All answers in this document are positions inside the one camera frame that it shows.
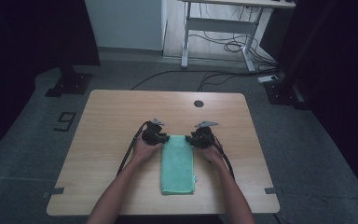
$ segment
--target green towel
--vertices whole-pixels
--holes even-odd
[[[193,172],[193,148],[184,135],[171,135],[162,147],[162,194],[192,194],[195,176]]]

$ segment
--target white wall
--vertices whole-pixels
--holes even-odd
[[[98,47],[162,50],[167,0],[86,0]]]

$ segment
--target black round hole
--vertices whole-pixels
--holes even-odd
[[[195,101],[195,102],[194,102],[194,106],[196,106],[196,107],[203,107],[203,102],[202,102],[202,101]]]

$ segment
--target wooden table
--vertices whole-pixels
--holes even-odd
[[[294,2],[286,2],[281,0],[279,2],[272,0],[179,0],[187,3],[186,26],[185,26],[185,42],[182,49],[182,62],[181,66],[187,68],[188,61],[188,33],[190,30],[195,31],[210,31],[220,33],[232,33],[248,35],[245,47],[242,49],[242,55],[245,59],[246,65],[250,72],[255,72],[253,64],[253,57],[250,54],[250,47],[255,38],[258,23],[260,22],[263,9],[265,7],[272,8],[294,8]],[[234,5],[244,7],[260,7],[254,21],[232,21],[232,20],[217,20],[208,18],[194,18],[191,17],[191,3],[206,3],[218,5]]]
[[[195,107],[200,100],[203,107]],[[115,178],[136,131],[146,120],[165,122],[163,132],[194,132],[204,120],[217,121],[213,133],[231,161],[236,181],[254,213],[276,213],[280,206],[245,98],[238,93],[170,91],[93,91],[52,195],[52,216],[88,215]],[[163,196],[160,152],[133,178],[121,215],[224,214],[219,182],[212,165],[194,151],[198,177],[194,195]]]

